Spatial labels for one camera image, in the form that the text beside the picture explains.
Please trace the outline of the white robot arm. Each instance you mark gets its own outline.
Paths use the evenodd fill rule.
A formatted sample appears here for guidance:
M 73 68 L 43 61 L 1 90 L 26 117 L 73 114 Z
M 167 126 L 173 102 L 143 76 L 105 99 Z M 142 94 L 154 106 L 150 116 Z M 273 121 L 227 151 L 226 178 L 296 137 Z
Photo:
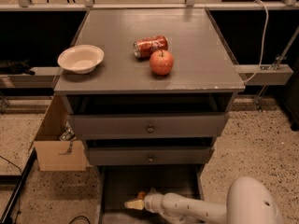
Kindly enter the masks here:
M 156 189 L 124 203 L 127 209 L 147 210 L 170 224 L 284 224 L 270 191 L 258 180 L 243 176 L 228 189 L 226 204 L 187 198 Z

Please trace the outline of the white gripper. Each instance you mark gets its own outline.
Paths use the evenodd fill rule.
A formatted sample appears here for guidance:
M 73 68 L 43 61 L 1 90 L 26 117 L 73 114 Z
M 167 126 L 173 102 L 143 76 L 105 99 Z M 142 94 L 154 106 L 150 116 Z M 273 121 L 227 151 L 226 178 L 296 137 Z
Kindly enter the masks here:
M 155 188 L 151 188 L 149 193 L 145 196 L 144 201 L 141 199 L 133 199 L 124 203 L 127 209 L 143 210 L 156 214 L 162 214 L 164 208 L 162 205 L 164 195 L 158 192 Z

